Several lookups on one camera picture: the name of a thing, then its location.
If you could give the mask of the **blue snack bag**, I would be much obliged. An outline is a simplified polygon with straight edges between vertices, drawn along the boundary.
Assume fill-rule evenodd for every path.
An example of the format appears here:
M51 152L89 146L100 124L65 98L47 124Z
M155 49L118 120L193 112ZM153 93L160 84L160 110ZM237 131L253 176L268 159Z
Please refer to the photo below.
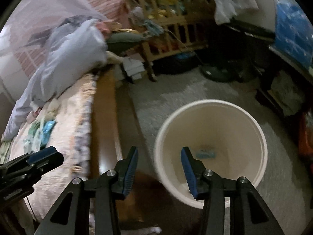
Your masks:
M41 143L43 145L46 145L50 139L50 135L52 133L52 130L54 129L54 126L56 125L57 121L56 120L50 120L47 121L44 124L44 127L42 129L42 139L41 139Z

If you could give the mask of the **green fluffy cloth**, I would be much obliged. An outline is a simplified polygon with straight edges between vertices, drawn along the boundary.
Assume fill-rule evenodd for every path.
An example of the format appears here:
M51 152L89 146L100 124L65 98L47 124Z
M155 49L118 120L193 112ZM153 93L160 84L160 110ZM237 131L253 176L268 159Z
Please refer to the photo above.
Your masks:
M30 128L28 130L28 134L26 136L26 138L24 139L23 143L24 143L24 151L30 152L31 147L32 147L32 143L33 143L33 139L35 138L36 132L37 130L40 129L42 122L41 120L35 120L30 124Z

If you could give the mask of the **green white carton box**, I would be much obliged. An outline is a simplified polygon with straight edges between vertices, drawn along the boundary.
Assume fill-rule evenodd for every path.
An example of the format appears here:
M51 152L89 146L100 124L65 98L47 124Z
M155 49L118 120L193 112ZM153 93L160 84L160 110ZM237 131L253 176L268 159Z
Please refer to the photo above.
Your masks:
M216 152L213 148L200 149L195 152L198 159L214 159Z

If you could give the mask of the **cream trash bucket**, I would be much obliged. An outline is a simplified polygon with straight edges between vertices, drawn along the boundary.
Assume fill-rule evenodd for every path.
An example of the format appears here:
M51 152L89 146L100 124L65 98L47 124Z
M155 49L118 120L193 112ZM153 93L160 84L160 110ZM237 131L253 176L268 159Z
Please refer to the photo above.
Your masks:
M199 100L171 114L156 137L153 161L164 187L180 202L202 209L189 187L180 153L189 147L193 157L223 178L247 177L258 187L266 171L265 135L251 114L222 100Z

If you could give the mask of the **pink textured bedspread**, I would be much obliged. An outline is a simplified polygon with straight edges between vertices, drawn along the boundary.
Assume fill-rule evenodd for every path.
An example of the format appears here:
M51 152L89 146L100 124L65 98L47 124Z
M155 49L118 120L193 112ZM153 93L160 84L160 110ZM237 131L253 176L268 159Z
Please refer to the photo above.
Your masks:
M48 146L53 146L64 157L64 163L44 174L34 185L34 193L25 200L26 213L42 221L53 203L69 182L90 174L91 113L97 89L96 77L82 76L54 102L58 105L56 125Z

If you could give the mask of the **light blue duvet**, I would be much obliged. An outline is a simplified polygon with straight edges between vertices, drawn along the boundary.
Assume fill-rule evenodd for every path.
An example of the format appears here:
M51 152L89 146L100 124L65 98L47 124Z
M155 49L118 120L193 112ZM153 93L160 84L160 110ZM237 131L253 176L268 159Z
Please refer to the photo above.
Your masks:
M97 19L88 19L78 27L66 23L54 29L47 41L45 60L16 101L2 141L9 141L18 134L20 126L32 111L32 103L43 107L84 74L98 65L106 64L107 44L97 23Z

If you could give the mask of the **dark green cushion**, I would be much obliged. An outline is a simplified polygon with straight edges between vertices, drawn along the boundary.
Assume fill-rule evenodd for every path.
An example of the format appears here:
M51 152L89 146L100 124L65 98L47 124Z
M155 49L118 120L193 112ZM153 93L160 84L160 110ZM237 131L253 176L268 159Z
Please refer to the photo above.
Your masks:
M107 40L108 51L120 54L144 41L140 34L130 32L113 33Z

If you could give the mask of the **white mosquito net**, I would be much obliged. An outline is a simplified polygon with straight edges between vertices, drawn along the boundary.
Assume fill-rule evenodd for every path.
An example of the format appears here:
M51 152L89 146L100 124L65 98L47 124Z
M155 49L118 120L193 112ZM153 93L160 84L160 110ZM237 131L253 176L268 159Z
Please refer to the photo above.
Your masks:
M1 31L1 56L43 47L50 31L78 15L106 19L87 0L21 0Z

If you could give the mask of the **blue tissue package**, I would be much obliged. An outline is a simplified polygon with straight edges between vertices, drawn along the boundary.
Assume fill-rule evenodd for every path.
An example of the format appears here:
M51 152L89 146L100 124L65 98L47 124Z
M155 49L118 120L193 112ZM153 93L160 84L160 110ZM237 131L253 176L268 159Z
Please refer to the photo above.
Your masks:
M312 24L299 5L278 2L275 48L312 72Z

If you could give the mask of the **wooden baby crib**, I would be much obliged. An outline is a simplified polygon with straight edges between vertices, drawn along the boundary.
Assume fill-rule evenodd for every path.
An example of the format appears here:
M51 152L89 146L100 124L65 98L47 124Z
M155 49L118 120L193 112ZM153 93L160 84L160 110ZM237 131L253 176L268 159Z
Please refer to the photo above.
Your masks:
M140 54L148 77L153 62L206 46L205 28L215 24L214 0L124 0L130 26L145 34Z

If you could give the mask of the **brown wooden bed frame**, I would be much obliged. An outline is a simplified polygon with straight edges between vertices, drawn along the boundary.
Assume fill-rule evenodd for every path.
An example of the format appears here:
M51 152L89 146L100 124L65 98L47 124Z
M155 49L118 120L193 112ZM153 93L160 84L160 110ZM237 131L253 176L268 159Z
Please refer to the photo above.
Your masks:
M91 177L113 169L122 159L114 70L101 71L92 108Z

